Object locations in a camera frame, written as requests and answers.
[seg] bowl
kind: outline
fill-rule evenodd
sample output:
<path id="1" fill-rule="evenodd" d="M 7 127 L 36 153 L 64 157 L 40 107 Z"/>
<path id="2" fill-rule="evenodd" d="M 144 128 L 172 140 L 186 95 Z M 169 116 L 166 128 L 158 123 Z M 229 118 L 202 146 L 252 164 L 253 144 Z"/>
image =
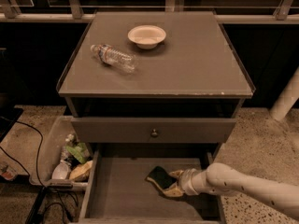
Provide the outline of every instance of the bowl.
<path id="1" fill-rule="evenodd" d="M 166 32 L 158 26 L 136 26 L 129 32 L 128 38 L 141 49 L 153 49 L 165 40 Z"/>

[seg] closed drawer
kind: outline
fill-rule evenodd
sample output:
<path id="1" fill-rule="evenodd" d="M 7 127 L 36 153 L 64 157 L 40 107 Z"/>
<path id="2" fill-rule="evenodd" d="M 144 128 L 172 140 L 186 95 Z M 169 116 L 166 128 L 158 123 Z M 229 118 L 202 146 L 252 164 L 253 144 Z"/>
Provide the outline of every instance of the closed drawer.
<path id="1" fill-rule="evenodd" d="M 83 142 L 224 143 L 235 119 L 73 118 Z"/>
<path id="2" fill-rule="evenodd" d="M 92 169 L 79 223 L 224 223 L 219 197 L 202 193 L 168 199 L 145 180 L 158 165 L 167 172 L 200 170 L 209 165 L 211 159 L 177 156 L 171 144 L 164 147 L 165 151 L 176 158 L 166 158 L 163 152 L 157 155 L 150 145 L 130 148 L 127 144 L 118 147 L 102 144 L 98 147 L 99 152 L 94 155 L 98 162 Z"/>

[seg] clear water bottle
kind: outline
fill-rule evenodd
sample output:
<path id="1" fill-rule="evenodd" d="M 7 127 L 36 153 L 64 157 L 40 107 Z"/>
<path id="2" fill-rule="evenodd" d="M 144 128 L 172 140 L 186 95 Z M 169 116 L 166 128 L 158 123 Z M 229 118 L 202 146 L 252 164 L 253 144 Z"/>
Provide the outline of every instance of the clear water bottle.
<path id="1" fill-rule="evenodd" d="M 12 181 L 17 177 L 17 172 L 5 161 L 0 161 L 0 175 L 7 181 Z"/>
<path id="2" fill-rule="evenodd" d="M 108 44 L 92 45 L 91 51 L 103 63 L 116 67 L 125 73 L 135 71 L 136 60 L 134 55 L 123 53 Z"/>

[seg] granite floor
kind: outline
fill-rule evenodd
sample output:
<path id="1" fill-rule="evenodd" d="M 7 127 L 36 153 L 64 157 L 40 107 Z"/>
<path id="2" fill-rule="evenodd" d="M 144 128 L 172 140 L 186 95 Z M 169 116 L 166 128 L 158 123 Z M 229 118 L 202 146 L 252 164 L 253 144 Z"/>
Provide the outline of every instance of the granite floor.
<path id="1" fill-rule="evenodd" d="M 18 107 L 24 110 L 19 121 L 36 127 L 43 133 L 44 139 L 47 139 L 55 119 L 65 110 L 63 106 Z M 17 123 L 1 142 L 1 147 L 32 173 L 36 168 L 39 142 L 37 132 Z M 19 174 L 25 175 L 23 169 L 1 151 L 0 157 Z M 247 175 L 299 185 L 299 110 L 291 110 L 283 121 L 277 122 L 265 108 L 241 108 L 233 133 L 223 144 L 216 161 L 231 165 Z M 0 183 L 0 223 L 25 223 L 38 191 L 37 186 Z M 61 198 L 76 222 L 83 193 L 77 193 L 78 206 L 71 195 L 74 196 L 63 193 Z M 244 194 L 221 197 L 221 200 L 228 224 L 299 223 Z M 59 201 L 57 193 L 50 193 L 41 209 Z M 63 223 L 60 205 L 54 205 L 47 211 L 45 223 Z"/>

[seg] drawer knob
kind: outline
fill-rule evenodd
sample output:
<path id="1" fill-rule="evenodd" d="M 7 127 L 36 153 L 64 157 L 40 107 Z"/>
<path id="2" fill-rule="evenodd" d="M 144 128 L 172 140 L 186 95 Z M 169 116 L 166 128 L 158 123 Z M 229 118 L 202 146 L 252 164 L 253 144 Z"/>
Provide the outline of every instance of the drawer knob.
<path id="1" fill-rule="evenodd" d="M 156 129 L 153 129 L 150 134 L 151 137 L 156 138 L 159 136 L 159 133 Z"/>

